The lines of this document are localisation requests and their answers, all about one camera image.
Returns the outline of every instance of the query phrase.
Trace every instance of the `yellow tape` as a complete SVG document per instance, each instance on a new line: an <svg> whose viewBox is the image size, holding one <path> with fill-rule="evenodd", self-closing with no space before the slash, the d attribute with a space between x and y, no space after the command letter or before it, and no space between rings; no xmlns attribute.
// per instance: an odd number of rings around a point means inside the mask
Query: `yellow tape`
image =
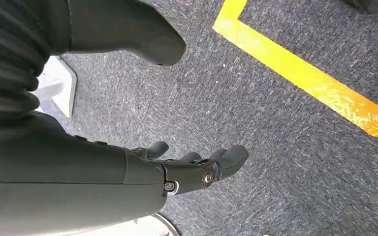
<svg viewBox="0 0 378 236"><path fill-rule="evenodd" d="M226 0L213 29L370 135L378 105L238 20L247 0Z"/></svg>

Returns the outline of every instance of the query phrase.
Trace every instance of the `gray carpet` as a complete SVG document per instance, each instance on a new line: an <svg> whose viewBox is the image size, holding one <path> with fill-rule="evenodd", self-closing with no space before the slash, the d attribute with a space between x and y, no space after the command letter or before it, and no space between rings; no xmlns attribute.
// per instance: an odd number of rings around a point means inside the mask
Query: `gray carpet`
<svg viewBox="0 0 378 236"><path fill-rule="evenodd" d="M214 32L223 0L149 2L186 40L182 61L65 55L78 87L73 118L55 114L62 124L130 148L164 140L168 158L245 145L236 176L169 198L162 213L184 236L378 236L378 138ZM378 15L339 0L250 0L240 20L378 103Z"/></svg>

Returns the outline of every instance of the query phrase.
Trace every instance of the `white base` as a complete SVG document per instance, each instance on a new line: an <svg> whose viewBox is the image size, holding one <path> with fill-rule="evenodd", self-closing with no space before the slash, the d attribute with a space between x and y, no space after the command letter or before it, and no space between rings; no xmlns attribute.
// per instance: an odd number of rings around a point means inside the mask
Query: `white base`
<svg viewBox="0 0 378 236"><path fill-rule="evenodd" d="M74 236L180 236L176 229L165 218L154 214L128 221L118 225L88 231L85 233L71 234Z"/></svg>
<svg viewBox="0 0 378 236"><path fill-rule="evenodd" d="M50 57L38 82L38 89L32 93L40 102L52 99L66 117L71 117L77 77L63 59Z"/></svg>

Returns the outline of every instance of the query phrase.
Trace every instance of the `metal screw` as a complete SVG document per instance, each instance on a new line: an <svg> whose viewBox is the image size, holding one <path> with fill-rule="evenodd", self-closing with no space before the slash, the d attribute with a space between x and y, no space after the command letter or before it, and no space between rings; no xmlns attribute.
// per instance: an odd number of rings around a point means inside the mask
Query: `metal screw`
<svg viewBox="0 0 378 236"><path fill-rule="evenodd" d="M214 175L212 174L212 172L206 171L203 178L202 178L203 184L205 186L208 186L212 183L213 180L214 180Z"/></svg>
<svg viewBox="0 0 378 236"><path fill-rule="evenodd" d="M164 184L164 189L166 191L169 191L169 192L173 191L175 189L175 183L173 183L173 182L166 182Z"/></svg>

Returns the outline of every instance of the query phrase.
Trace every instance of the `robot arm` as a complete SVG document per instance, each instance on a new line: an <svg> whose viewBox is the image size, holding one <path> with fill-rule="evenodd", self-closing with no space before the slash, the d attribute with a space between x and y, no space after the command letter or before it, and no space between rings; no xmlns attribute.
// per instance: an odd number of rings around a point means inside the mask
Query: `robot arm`
<svg viewBox="0 0 378 236"><path fill-rule="evenodd" d="M39 101L28 91L50 55L113 50L172 65L185 43L137 0L0 0L0 236L74 233L150 215L168 195L206 188L246 161L242 146L158 161L166 143L89 142L33 111Z"/></svg>

